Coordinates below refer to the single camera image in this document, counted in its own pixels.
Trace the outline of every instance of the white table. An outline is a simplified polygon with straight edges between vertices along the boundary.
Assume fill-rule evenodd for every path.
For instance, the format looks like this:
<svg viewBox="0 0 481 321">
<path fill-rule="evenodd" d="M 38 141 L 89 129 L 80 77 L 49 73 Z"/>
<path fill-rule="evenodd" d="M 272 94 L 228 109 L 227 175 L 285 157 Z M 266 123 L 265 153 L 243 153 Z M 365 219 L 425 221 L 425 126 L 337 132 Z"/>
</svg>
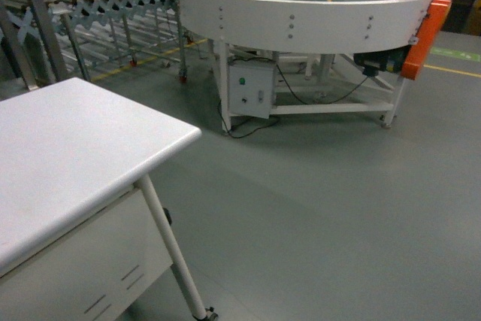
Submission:
<svg viewBox="0 0 481 321">
<path fill-rule="evenodd" d="M 73 78 L 0 102 L 0 319 L 116 319 L 169 267 L 211 320 L 148 172 L 194 126 Z"/>
</svg>

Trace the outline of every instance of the yellow floor line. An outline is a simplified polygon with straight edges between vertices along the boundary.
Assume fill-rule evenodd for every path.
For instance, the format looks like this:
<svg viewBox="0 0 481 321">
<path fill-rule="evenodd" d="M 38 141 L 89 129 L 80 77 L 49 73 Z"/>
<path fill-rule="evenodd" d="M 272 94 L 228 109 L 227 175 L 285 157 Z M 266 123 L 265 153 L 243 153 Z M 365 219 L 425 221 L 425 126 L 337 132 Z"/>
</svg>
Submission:
<svg viewBox="0 0 481 321">
<path fill-rule="evenodd" d="M 187 44 L 185 46 L 185 48 L 190 48 L 190 47 L 193 47 L 194 45 L 197 45 L 197 44 L 202 44 L 204 42 L 206 42 L 207 39 L 201 39 L 200 41 L 195 41 L 194 43 L 191 43 L 191 44 Z M 174 49 L 171 49 L 171 50 L 167 50 L 165 51 L 164 53 L 161 53 L 162 56 L 168 56 L 169 54 L 172 54 L 172 53 L 176 53 L 180 50 L 180 48 L 174 48 Z M 158 59 L 159 57 L 158 56 L 151 56 L 149 58 L 146 58 L 146 59 L 143 59 L 143 60 L 140 60 L 137 65 L 142 65 L 142 64 L 145 64 L 147 62 L 152 62 L 153 60 L 155 59 Z M 476 78 L 481 78 L 481 74 L 477 74 L 477 73 L 470 73 L 468 71 L 457 71 L 455 69 L 450 69 L 450 68 L 443 68 L 443 67 L 437 67 L 437 66 L 434 66 L 434 65 L 424 65 L 426 68 L 430 68 L 430 69 L 436 69 L 438 71 L 448 71 L 450 73 L 456 73 L 456 74 L 463 74 L 463 75 L 468 75 L 470 77 L 476 77 Z M 92 82 L 96 82 L 98 80 L 102 80 L 102 79 L 105 79 L 107 77 L 110 77 L 111 75 L 115 75 L 115 74 L 119 74 L 123 71 L 126 71 L 128 69 L 131 69 L 132 66 L 131 65 L 124 65 L 123 67 L 121 68 L 118 68 L 118 69 L 114 69 L 112 71 L 108 71 L 107 73 L 103 73 L 103 74 L 100 74 L 98 75 L 97 77 L 94 77 L 92 78 Z"/>
<path fill-rule="evenodd" d="M 434 65 L 425 65 L 425 67 L 430 69 L 436 69 L 438 71 L 448 71 L 450 73 L 463 74 L 463 75 L 469 75 L 470 77 L 481 78 L 481 74 L 470 73 L 469 71 L 456 71 L 455 69 L 436 67 Z"/>
<path fill-rule="evenodd" d="M 202 44 L 204 42 L 206 42 L 207 39 L 201 39 L 200 41 L 195 41 L 191 44 L 187 44 L 185 46 L 185 48 L 190 48 L 190 47 L 193 47 L 194 45 L 197 45 L 197 44 Z M 169 54 L 172 54 L 172 53 L 176 53 L 180 50 L 180 48 L 174 48 L 174 49 L 171 49 L 171 50 L 167 50 L 165 51 L 164 53 L 161 53 L 162 56 L 168 56 Z M 143 59 L 143 60 L 139 60 L 137 62 L 137 65 L 142 65 L 142 64 L 145 64 L 145 63 L 148 63 L 148 62 L 152 62 L 153 60 L 155 59 L 158 59 L 159 57 L 158 56 L 150 56 L 149 58 L 146 58 L 146 59 Z M 97 82 L 99 80 L 102 80 L 102 79 L 105 79 L 107 77 L 110 77 L 111 75 L 115 75 L 115 74 L 119 74 L 123 71 L 126 71 L 128 69 L 132 69 L 132 66 L 131 65 L 124 65 L 123 67 L 120 67 L 118 69 L 114 69 L 112 71 L 108 71 L 106 73 L 103 73 L 103 74 L 100 74 L 98 75 L 97 77 L 93 77 L 92 78 L 92 82 Z"/>
</svg>

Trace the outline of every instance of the table drawer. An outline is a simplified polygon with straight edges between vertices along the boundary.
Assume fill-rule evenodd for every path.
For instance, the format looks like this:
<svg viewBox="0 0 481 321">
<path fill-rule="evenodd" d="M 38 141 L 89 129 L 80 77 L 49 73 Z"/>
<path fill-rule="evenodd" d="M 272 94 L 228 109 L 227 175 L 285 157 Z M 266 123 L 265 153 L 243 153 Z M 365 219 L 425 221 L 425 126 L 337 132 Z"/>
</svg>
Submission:
<svg viewBox="0 0 481 321">
<path fill-rule="evenodd" d="M 114 320 L 171 263 L 134 189 L 3 276 L 0 319 Z"/>
</svg>

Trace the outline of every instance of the orange motor cover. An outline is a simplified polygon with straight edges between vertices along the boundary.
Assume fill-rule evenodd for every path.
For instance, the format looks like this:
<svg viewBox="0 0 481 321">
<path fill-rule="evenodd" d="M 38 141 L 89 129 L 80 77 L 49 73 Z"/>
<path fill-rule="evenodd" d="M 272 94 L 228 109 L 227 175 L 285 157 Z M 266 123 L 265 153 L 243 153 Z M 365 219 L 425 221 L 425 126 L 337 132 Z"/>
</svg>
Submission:
<svg viewBox="0 0 481 321">
<path fill-rule="evenodd" d="M 424 65 L 437 33 L 443 27 L 451 9 L 451 0 L 433 0 L 429 6 L 426 18 L 422 21 L 416 37 L 419 39 L 413 45 L 404 61 L 401 75 L 415 80 Z"/>
</svg>

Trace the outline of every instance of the metal frame leg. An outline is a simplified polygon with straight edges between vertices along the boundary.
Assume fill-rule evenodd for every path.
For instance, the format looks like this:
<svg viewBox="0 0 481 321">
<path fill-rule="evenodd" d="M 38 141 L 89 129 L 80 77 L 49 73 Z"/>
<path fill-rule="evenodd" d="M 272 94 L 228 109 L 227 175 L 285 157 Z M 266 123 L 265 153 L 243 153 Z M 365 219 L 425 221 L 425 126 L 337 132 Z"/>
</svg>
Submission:
<svg viewBox="0 0 481 321">
<path fill-rule="evenodd" d="M 219 42 L 219 97 L 220 97 L 220 113 L 222 114 L 222 129 L 224 132 L 230 132 L 232 128 L 231 117 L 228 113 L 228 44 Z"/>
<path fill-rule="evenodd" d="M 202 303 L 201 296 L 195 287 L 194 280 L 187 268 L 186 261 L 180 252 L 179 245 L 175 239 L 174 233 L 168 224 L 164 209 L 157 196 L 156 190 L 153 187 L 152 181 L 148 174 L 144 175 L 140 180 L 135 182 L 135 185 L 141 189 L 144 194 L 145 201 L 149 207 L 150 213 L 156 222 L 157 228 L 164 240 L 167 251 L 171 256 L 173 265 L 172 271 L 177 279 L 183 296 L 189 305 L 192 315 L 199 320 L 207 320 L 207 311 Z"/>
<path fill-rule="evenodd" d="M 53 73 L 57 81 L 68 78 L 68 71 L 65 61 L 60 51 L 59 42 L 53 30 L 52 21 L 47 12 L 44 0 L 29 0 L 32 5 L 32 13 L 35 22 L 38 26 L 38 31 L 42 41 L 44 42 L 45 50 L 47 51 Z"/>
<path fill-rule="evenodd" d="M 186 65 L 186 51 L 183 46 L 183 31 L 182 23 L 180 22 L 180 12 L 179 5 L 176 1 L 175 6 L 173 6 L 175 20 L 177 22 L 177 34 L 179 37 L 179 54 L 180 54 L 180 69 L 179 69 L 179 81 L 185 83 L 187 81 L 187 65 Z"/>
<path fill-rule="evenodd" d="M 157 8 L 154 8 L 152 10 L 152 13 L 153 13 L 153 19 L 155 20 L 156 22 L 156 30 L 157 30 L 157 41 L 159 42 L 157 44 L 157 47 L 160 47 L 162 45 L 162 38 L 160 37 L 160 25 L 159 25 L 159 16 L 157 15 Z"/>
<path fill-rule="evenodd" d="M 396 86 L 392 94 L 392 109 L 386 112 L 386 114 L 384 115 L 383 128 L 391 128 L 392 120 L 397 114 L 398 107 L 401 103 L 401 99 L 403 97 L 404 90 L 406 89 L 408 81 L 408 79 L 402 77 L 401 75 L 396 80 Z"/>
<path fill-rule="evenodd" d="M 32 65 L 30 64 L 27 55 L 23 51 L 20 42 L 17 39 L 17 32 L 14 26 L 8 18 L 8 12 L 5 8 L 3 0 L 0 0 L 0 28 L 3 31 L 7 45 L 11 49 L 14 55 L 14 61 L 17 62 L 18 68 L 22 72 L 22 78 L 28 90 L 38 89 L 37 82 L 35 80 L 35 75 L 32 70 Z"/>
<path fill-rule="evenodd" d="M 310 79 L 313 76 L 313 65 L 316 61 L 316 54 L 308 54 L 306 61 L 306 71 L 304 73 L 305 79 Z"/>
<path fill-rule="evenodd" d="M 324 80 L 329 79 L 329 71 L 331 70 L 334 54 L 321 54 L 319 62 L 319 70 L 317 71 L 317 84 L 321 84 Z"/>
<path fill-rule="evenodd" d="M 83 58 L 82 50 L 80 49 L 80 45 L 77 40 L 77 36 L 75 35 L 75 28 L 72 26 L 70 21 L 70 12 L 60 14 L 60 20 L 62 21 L 65 30 L 67 31 L 68 39 L 70 39 L 70 43 L 72 44 L 72 49 L 74 50 L 75 56 L 77 57 L 77 63 L 80 67 L 80 71 L 82 72 L 83 79 L 91 82 L 89 71 L 85 65 L 85 59 Z"/>
<path fill-rule="evenodd" d="M 129 22 L 125 14 L 122 15 L 123 28 L 126 31 L 127 45 L 129 46 L 130 56 L 132 57 L 132 65 L 137 65 L 137 55 L 135 54 L 134 44 L 132 43 L 132 37 L 130 35 Z"/>
<path fill-rule="evenodd" d="M 112 39 L 113 39 L 113 45 L 115 46 L 115 51 L 117 53 L 117 61 L 119 63 L 119 67 L 122 67 L 122 61 L 120 60 L 122 58 L 122 54 L 120 53 L 120 47 L 119 47 L 119 42 L 117 40 L 117 33 L 115 32 L 115 28 L 113 27 L 113 20 L 112 18 L 108 18 L 108 23 L 110 25 L 110 30 L 112 31 Z"/>
</svg>

